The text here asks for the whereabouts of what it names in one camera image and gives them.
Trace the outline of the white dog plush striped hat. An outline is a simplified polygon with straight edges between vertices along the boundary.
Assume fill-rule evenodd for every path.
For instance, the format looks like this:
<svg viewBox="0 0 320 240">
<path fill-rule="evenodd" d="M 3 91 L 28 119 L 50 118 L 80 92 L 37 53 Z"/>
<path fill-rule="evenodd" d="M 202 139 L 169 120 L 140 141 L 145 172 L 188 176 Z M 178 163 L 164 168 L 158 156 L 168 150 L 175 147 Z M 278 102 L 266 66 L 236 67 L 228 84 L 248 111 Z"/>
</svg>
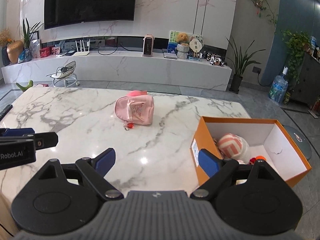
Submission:
<svg viewBox="0 0 320 240">
<path fill-rule="evenodd" d="M 235 134 L 227 133 L 218 141 L 218 148 L 226 158 L 243 161 L 249 163 L 251 154 L 247 141 Z"/>
</svg>

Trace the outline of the orange crochet ball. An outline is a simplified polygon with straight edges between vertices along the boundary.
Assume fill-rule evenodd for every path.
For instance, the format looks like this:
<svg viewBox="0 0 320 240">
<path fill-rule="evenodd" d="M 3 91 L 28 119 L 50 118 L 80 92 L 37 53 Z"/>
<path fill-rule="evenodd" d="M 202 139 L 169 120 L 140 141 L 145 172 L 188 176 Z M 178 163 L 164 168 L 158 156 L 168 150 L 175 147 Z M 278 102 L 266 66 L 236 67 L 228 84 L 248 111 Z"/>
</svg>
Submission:
<svg viewBox="0 0 320 240">
<path fill-rule="evenodd" d="M 262 155 L 258 155 L 258 156 L 256 156 L 256 157 L 251 158 L 251 159 L 249 160 L 249 164 L 254 165 L 254 163 L 255 163 L 256 161 L 259 161 L 259 160 L 266 161 L 266 158 L 265 158 L 264 156 L 262 156 Z"/>
</svg>

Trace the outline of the black remote control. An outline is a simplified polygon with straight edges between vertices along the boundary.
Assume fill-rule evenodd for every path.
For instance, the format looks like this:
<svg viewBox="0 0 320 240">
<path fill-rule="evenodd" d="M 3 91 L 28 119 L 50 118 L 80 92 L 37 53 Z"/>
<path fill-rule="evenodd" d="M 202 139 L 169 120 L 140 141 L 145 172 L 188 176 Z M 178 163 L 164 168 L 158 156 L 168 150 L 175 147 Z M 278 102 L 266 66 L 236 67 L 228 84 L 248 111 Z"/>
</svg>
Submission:
<svg viewBox="0 0 320 240">
<path fill-rule="evenodd" d="M 0 121 L 10 112 L 13 105 L 7 105 L 3 110 L 0 111 Z"/>
</svg>

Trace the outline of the orange cardboard box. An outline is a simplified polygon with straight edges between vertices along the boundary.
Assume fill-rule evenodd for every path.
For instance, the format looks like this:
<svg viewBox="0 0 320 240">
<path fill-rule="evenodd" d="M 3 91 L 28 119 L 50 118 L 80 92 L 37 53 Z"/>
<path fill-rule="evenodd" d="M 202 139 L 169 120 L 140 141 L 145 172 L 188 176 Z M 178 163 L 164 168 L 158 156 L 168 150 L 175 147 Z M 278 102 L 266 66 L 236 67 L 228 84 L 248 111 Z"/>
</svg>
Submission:
<svg viewBox="0 0 320 240">
<path fill-rule="evenodd" d="M 208 173 L 200 166 L 200 150 L 206 149 L 222 159 L 216 143 L 227 134 L 244 139 L 246 152 L 240 158 L 243 162 L 263 156 L 290 187 L 294 187 L 312 169 L 295 141 L 299 136 L 296 133 L 290 135 L 278 120 L 202 116 L 190 146 L 199 185 L 209 179 Z"/>
</svg>

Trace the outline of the white baby bouncer chair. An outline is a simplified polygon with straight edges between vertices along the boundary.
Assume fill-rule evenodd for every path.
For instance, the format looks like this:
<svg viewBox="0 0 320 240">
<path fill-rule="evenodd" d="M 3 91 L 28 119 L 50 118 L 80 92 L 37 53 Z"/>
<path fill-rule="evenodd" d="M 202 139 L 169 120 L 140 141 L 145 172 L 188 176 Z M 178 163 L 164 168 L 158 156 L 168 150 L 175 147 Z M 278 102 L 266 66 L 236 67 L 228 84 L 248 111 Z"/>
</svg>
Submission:
<svg viewBox="0 0 320 240">
<path fill-rule="evenodd" d="M 75 73 L 76 62 L 71 61 L 62 67 L 57 67 L 56 71 L 47 75 L 52 79 L 53 87 L 71 87 L 79 86 L 77 75 Z"/>
</svg>

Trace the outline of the pink mini backpack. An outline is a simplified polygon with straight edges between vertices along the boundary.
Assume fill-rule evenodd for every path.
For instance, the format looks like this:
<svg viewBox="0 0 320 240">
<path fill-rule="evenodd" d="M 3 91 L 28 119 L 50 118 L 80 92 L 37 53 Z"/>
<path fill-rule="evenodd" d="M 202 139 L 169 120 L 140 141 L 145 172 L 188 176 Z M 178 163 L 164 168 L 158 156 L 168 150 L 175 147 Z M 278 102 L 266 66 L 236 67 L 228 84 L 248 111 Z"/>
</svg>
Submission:
<svg viewBox="0 0 320 240">
<path fill-rule="evenodd" d="M 154 100 L 145 90 L 133 90 L 119 98 L 114 106 L 116 116 L 124 122 L 137 125 L 151 125 Z"/>
</svg>

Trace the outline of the grey round stool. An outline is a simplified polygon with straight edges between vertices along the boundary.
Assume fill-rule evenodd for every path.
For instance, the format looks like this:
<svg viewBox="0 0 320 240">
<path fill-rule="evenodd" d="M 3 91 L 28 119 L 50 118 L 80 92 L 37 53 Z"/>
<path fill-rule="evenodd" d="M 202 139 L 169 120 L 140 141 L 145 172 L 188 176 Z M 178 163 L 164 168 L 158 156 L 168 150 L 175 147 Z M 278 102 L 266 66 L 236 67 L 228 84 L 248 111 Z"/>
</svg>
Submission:
<svg viewBox="0 0 320 240">
<path fill-rule="evenodd" d="M 304 157 L 307 160 L 310 160 L 312 157 L 312 150 L 306 137 L 302 135 L 300 131 L 291 126 L 284 125 L 284 128 L 286 129 L 290 137 L 293 139 L 293 141 L 297 144 L 301 152 L 304 154 Z"/>
</svg>

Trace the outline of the red gift box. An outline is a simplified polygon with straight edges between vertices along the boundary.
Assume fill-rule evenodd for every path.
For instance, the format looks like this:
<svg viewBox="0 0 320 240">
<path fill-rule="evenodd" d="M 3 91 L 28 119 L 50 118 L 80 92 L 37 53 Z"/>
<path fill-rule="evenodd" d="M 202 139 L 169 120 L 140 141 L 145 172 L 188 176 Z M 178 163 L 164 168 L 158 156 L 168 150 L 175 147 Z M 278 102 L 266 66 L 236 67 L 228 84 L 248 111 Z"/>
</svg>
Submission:
<svg viewBox="0 0 320 240">
<path fill-rule="evenodd" d="M 49 57 L 52 54 L 52 47 L 45 47 L 40 49 L 40 58 Z"/>
</svg>

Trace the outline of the potted green plant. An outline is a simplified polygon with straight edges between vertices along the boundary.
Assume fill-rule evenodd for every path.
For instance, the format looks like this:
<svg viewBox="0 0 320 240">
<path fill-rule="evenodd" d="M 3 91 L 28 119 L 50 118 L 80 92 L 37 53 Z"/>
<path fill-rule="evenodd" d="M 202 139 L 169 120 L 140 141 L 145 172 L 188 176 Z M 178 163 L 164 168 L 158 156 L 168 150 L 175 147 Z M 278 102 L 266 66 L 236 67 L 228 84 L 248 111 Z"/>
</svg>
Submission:
<svg viewBox="0 0 320 240">
<path fill-rule="evenodd" d="M 231 59 L 230 57 L 227 57 L 227 59 L 229 59 L 231 61 L 231 63 L 233 64 L 233 67 L 234 67 L 234 75 L 232 78 L 232 82 L 231 82 L 231 86 L 229 88 L 229 91 L 233 92 L 235 94 L 238 94 L 240 85 L 243 80 L 242 75 L 244 74 L 246 68 L 252 64 L 261 64 L 260 62 L 253 60 L 252 57 L 256 53 L 258 53 L 260 51 L 264 51 L 264 49 L 256 50 L 256 51 L 252 52 L 251 54 L 249 54 L 248 50 L 249 50 L 249 48 L 251 48 L 251 46 L 253 45 L 255 40 L 253 40 L 251 42 L 251 44 L 244 51 L 242 51 L 241 46 L 239 48 L 237 48 L 237 45 L 236 45 L 236 42 L 235 42 L 233 36 L 230 36 L 230 38 L 227 39 L 227 41 L 232 48 L 233 57 L 234 57 L 233 59 Z"/>
</svg>

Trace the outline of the black white toy car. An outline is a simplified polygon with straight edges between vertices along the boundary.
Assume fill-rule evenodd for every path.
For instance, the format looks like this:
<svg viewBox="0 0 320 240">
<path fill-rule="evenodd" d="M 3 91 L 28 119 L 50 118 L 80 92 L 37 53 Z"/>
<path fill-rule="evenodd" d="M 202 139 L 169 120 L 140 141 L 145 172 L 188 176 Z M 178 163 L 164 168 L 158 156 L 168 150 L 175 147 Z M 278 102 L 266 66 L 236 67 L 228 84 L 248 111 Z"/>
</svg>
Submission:
<svg viewBox="0 0 320 240">
<path fill-rule="evenodd" d="M 219 54 L 213 53 L 211 51 L 208 51 L 205 55 L 204 58 L 213 66 L 221 66 L 224 67 L 226 65 L 224 61 L 224 57 L 222 57 Z"/>
</svg>

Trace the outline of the round paper fan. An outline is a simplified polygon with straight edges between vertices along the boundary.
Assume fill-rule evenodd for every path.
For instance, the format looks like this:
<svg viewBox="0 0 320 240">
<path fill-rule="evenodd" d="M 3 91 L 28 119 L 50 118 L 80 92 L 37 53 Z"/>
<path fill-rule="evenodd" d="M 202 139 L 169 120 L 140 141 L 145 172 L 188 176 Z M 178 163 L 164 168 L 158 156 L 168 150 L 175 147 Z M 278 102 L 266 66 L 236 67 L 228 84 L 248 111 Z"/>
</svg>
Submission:
<svg viewBox="0 0 320 240">
<path fill-rule="evenodd" d="M 202 36 L 193 34 L 190 37 L 189 47 L 191 51 L 191 57 L 200 58 L 200 51 L 204 46 L 204 41 Z"/>
</svg>

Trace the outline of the small bear plush on shelf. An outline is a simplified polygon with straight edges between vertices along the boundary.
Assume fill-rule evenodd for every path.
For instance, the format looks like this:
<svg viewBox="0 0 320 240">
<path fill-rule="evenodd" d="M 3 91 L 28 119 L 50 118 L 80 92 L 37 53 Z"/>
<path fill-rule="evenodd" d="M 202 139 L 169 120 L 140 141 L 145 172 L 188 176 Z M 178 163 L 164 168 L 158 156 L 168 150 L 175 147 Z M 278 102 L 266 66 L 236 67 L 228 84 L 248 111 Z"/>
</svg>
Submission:
<svg viewBox="0 0 320 240">
<path fill-rule="evenodd" d="M 189 44 L 189 35 L 186 33 L 178 33 L 176 36 L 176 42 L 181 45 Z"/>
</svg>

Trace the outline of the black television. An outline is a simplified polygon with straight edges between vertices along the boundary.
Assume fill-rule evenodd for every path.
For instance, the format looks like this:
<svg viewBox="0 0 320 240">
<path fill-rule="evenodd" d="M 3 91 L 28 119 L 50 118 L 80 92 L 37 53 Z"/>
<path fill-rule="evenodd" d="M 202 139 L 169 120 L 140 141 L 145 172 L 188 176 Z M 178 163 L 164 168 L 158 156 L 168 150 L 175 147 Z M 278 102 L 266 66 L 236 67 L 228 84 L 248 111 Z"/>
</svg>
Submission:
<svg viewBox="0 0 320 240">
<path fill-rule="evenodd" d="M 44 0 L 44 28 L 134 20 L 136 0 Z"/>
</svg>

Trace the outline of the pink space heater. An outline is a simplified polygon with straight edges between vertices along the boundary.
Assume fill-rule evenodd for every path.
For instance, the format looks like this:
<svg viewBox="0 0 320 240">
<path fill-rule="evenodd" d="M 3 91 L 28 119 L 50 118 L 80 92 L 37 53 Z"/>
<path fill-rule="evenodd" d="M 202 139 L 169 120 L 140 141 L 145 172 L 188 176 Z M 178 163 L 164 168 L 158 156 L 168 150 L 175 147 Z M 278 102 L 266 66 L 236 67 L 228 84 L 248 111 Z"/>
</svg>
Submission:
<svg viewBox="0 0 320 240">
<path fill-rule="evenodd" d="M 153 54 L 153 43 L 154 36 L 151 34 L 146 34 L 143 38 L 143 56 L 152 56 Z"/>
</svg>

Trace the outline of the hanging ivy plant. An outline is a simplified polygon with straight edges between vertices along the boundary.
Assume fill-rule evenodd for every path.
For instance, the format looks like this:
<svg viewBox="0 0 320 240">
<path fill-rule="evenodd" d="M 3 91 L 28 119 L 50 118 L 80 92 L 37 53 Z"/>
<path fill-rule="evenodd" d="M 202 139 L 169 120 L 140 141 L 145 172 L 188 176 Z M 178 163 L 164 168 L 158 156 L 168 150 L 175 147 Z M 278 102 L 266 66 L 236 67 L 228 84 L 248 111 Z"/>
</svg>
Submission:
<svg viewBox="0 0 320 240">
<path fill-rule="evenodd" d="M 303 31 L 282 30 L 281 33 L 287 46 L 287 76 L 293 84 L 297 85 L 299 83 L 298 71 L 303 63 L 304 55 L 311 46 L 310 37 Z"/>
</svg>

